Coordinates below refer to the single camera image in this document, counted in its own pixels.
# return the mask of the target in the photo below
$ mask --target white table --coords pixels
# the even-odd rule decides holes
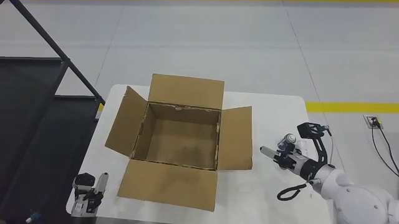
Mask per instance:
[[[149,87],[131,85],[143,98]],[[299,138],[297,125],[309,121],[302,98],[286,95],[225,92],[223,108],[252,106],[253,168],[249,171],[218,172],[218,189],[214,212],[179,207],[117,196],[128,158],[104,147],[117,114],[126,85],[112,87],[102,111],[80,172],[96,178],[103,172],[109,180],[97,216],[184,224],[313,224],[331,223],[327,202],[311,188],[305,188],[294,200],[280,202],[276,195],[287,187],[304,183],[303,179],[281,170],[260,153],[260,146],[277,148],[287,133]],[[303,153],[316,158],[309,142]],[[67,211],[74,202],[70,195]]]

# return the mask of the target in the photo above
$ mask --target black railing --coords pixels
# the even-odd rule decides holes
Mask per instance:
[[[37,31],[37,33],[42,36],[42,38],[50,45],[54,52],[66,63],[68,63],[69,68],[75,75],[83,82],[84,85],[93,93],[93,95],[100,100],[101,104],[105,104],[104,99],[101,95],[94,89],[90,82],[85,78],[85,76],[76,68],[74,63],[69,59],[69,57],[61,50],[61,48],[55,43],[55,41],[50,37],[50,35],[44,30],[44,28],[38,23],[38,21],[33,17],[33,15],[26,9],[26,7],[19,0],[9,0],[12,5],[24,16],[24,18],[31,24],[31,26]]]

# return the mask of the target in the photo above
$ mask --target open cardboard box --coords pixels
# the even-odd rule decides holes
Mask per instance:
[[[105,146],[130,157],[118,196],[214,211],[217,170],[252,169],[252,108],[222,110],[224,82],[154,74],[127,87]]]

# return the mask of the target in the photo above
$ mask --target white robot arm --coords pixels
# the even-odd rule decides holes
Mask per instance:
[[[388,192],[377,187],[354,185],[343,170],[327,164],[327,153],[321,142],[317,124],[304,123],[298,126],[302,138],[312,139],[319,154],[316,162],[305,157],[295,145],[289,144],[285,151],[274,151],[261,147],[261,153],[270,157],[281,168],[302,177],[324,199],[334,203],[336,224],[399,224],[399,201]],[[288,188],[278,194],[279,200],[292,200],[304,185]],[[296,191],[293,196],[282,198],[285,193]]]

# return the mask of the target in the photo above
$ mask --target small bottle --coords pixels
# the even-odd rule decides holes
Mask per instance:
[[[279,150],[285,150],[288,144],[295,144],[297,138],[294,134],[287,134],[284,138],[277,144]]]

